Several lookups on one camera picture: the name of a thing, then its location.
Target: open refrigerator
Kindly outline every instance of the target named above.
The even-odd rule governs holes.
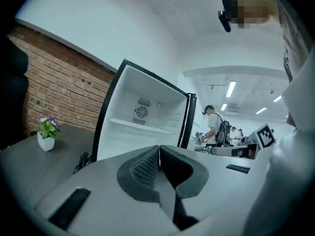
[[[154,145],[187,148],[195,106],[195,94],[124,60],[98,117],[91,161]]]

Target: black rubber pad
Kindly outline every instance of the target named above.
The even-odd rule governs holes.
[[[239,172],[242,172],[245,174],[247,174],[250,171],[250,168],[237,166],[237,165],[233,165],[233,164],[226,166],[226,168],[230,169],[230,170],[234,170],[234,171],[239,171]]]
[[[89,190],[84,188],[76,189],[62,206],[50,217],[49,221],[55,226],[66,230],[90,193]]]

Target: fluorescent light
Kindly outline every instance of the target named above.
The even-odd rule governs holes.
[[[227,104],[224,103],[222,108],[221,108],[221,111],[224,111],[226,109],[226,106],[227,106]]]
[[[277,102],[280,99],[281,99],[281,95],[277,99],[275,99],[274,102]]]
[[[260,109],[257,113],[256,113],[256,115],[258,115],[258,114],[260,114],[262,111],[264,111],[264,110],[266,110],[267,108],[262,108],[262,109]]]
[[[227,91],[227,94],[226,94],[226,97],[231,97],[235,86],[236,86],[236,81],[231,81],[230,82],[230,87],[228,88],[228,91]]]

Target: tabletop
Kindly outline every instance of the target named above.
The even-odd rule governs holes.
[[[39,147],[37,136],[0,151],[0,169],[16,200],[34,208],[72,176],[80,155],[92,154],[93,139],[93,132],[63,124],[54,148],[48,152]]]

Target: brick wall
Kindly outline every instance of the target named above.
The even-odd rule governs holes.
[[[9,38],[29,56],[24,132],[29,134],[36,129],[39,114],[52,116],[61,124],[66,122],[94,131],[115,74],[25,26],[15,25]]]

